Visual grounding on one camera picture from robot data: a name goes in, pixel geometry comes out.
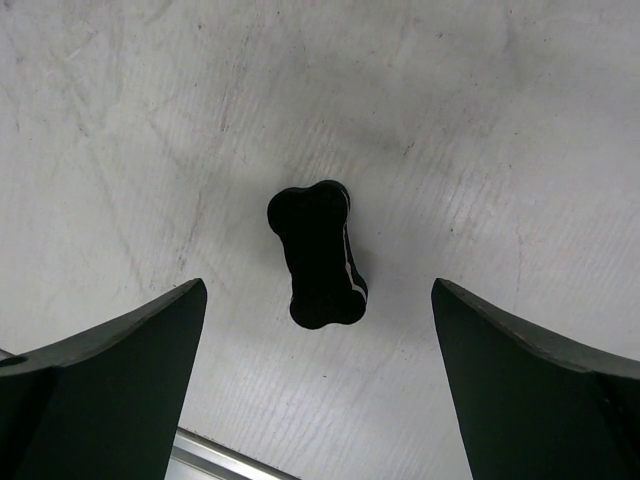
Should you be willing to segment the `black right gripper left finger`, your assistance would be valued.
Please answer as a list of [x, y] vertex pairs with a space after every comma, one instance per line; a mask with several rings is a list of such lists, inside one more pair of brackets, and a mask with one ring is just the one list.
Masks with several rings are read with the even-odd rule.
[[115, 319], [1, 358], [4, 479], [162, 479], [204, 324], [190, 280]]

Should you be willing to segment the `black blue whiteboard eraser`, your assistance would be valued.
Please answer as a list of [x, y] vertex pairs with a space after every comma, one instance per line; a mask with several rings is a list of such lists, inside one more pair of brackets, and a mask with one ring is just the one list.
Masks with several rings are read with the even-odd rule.
[[368, 288], [348, 234], [350, 209], [346, 187], [335, 180], [284, 189], [268, 204], [268, 223], [291, 275], [289, 312], [305, 329], [352, 325], [366, 312]]

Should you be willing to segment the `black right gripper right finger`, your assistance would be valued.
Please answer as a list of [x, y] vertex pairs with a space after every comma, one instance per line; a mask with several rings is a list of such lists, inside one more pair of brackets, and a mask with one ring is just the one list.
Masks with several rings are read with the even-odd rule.
[[475, 479], [636, 479], [639, 364], [516, 317], [459, 285], [431, 291]]

